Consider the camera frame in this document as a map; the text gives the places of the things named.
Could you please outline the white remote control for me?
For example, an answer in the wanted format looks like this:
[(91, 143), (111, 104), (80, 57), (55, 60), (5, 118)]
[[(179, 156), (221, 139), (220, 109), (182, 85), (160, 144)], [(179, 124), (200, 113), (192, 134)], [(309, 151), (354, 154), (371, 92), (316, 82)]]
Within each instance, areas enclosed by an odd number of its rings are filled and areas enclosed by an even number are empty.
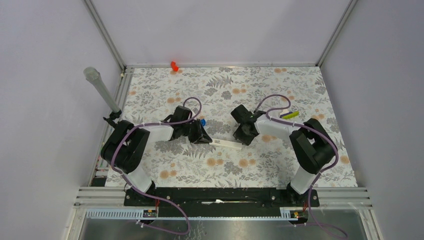
[(239, 143), (239, 142), (215, 139), (215, 138), (212, 139), (212, 142), (210, 142), (209, 145), (214, 147), (229, 148), (229, 149), (235, 149), (235, 150), (241, 150), (243, 147), (242, 143)]

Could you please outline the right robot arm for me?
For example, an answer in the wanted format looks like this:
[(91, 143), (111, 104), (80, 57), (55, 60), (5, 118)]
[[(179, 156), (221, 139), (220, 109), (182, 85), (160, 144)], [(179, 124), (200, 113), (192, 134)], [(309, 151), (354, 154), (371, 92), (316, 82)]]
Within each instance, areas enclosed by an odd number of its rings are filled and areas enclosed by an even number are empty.
[(234, 110), (231, 115), (239, 124), (233, 136), (246, 146), (258, 135), (290, 141), (299, 163), (286, 193), (287, 201), (293, 206), (299, 206), (307, 199), (306, 192), (319, 177), (323, 167), (338, 156), (337, 147), (316, 119), (311, 118), (299, 124), (272, 118), (263, 111), (238, 113)]

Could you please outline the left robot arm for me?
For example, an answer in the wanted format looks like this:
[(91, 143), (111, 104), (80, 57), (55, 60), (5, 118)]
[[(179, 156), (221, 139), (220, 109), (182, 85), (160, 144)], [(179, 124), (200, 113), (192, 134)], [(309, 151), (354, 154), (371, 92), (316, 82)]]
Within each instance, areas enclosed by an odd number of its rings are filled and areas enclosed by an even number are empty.
[(114, 130), (103, 145), (100, 156), (118, 173), (138, 189), (136, 199), (144, 206), (152, 204), (155, 192), (150, 187), (154, 184), (144, 171), (141, 160), (148, 144), (173, 141), (187, 137), (192, 144), (209, 144), (213, 140), (207, 134), (199, 119), (190, 119), (188, 113), (174, 113), (160, 123), (141, 124), (140, 128), (127, 120), (115, 124)]

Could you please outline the white purple green block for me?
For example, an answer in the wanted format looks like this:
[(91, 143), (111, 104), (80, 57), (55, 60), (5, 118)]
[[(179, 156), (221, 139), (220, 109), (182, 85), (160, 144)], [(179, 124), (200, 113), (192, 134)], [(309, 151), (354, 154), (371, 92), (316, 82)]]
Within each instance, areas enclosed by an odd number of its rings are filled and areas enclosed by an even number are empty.
[(285, 112), (282, 112), (279, 117), (284, 120), (289, 120), (289, 119), (297, 117), (298, 115), (299, 115), (298, 111), (285, 111)]

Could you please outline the floral patterned table mat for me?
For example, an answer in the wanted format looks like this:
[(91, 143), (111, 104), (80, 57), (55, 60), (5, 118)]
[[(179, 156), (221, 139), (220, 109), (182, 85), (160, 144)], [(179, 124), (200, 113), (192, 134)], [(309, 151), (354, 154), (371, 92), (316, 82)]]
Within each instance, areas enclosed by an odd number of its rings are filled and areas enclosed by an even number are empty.
[[(339, 162), (316, 187), (356, 187), (357, 181), (318, 67), (135, 68), (122, 116), (134, 123), (157, 122), (185, 104), (206, 121), (214, 139), (233, 141), (231, 111), (244, 105), (278, 114), (289, 106), (294, 120), (314, 118), (338, 148)], [(266, 134), (242, 149), (191, 144), (186, 137), (148, 146), (143, 169), (159, 187), (285, 187), (298, 169), (289, 140)]]

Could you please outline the red plastic piece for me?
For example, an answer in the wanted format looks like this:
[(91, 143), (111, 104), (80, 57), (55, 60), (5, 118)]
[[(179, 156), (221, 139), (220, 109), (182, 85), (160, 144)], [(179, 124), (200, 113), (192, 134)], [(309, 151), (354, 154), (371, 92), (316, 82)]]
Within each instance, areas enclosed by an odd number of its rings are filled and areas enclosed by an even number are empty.
[(170, 66), (171, 66), (171, 69), (172, 69), (173, 72), (178, 72), (179, 71), (179, 67), (178, 67), (178, 65), (177, 65), (177, 63), (175, 61), (172, 61), (170, 63)]

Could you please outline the microphone on black tripod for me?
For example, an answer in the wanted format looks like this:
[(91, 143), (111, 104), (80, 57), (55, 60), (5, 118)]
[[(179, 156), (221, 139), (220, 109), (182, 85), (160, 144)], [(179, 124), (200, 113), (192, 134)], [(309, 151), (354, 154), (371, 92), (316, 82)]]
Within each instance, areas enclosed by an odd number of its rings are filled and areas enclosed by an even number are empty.
[(111, 95), (110, 91), (104, 84), (101, 74), (94, 68), (94, 67), (86, 67), (83, 70), (83, 74), (85, 76), (85, 79), (94, 86), (94, 88), (97, 90), (97, 92), (100, 94), (102, 99), (105, 101), (105, 103), (108, 105), (108, 107), (111, 109), (111, 113), (109, 114), (108, 118), (103, 118), (112, 128), (115, 128), (117, 126), (117, 123), (115, 122), (116, 119), (118, 119), (121, 116), (121, 109), (118, 106), (117, 102)]

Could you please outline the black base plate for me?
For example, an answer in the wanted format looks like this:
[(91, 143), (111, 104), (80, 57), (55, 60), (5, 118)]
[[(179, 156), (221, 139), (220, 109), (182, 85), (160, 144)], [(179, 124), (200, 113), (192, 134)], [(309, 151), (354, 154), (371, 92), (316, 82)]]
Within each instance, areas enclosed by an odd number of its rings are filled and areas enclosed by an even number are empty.
[(319, 207), (316, 190), (298, 194), (274, 187), (154, 187), (144, 196), (127, 189), (125, 207), (152, 207), (160, 218), (281, 217), (281, 208)]

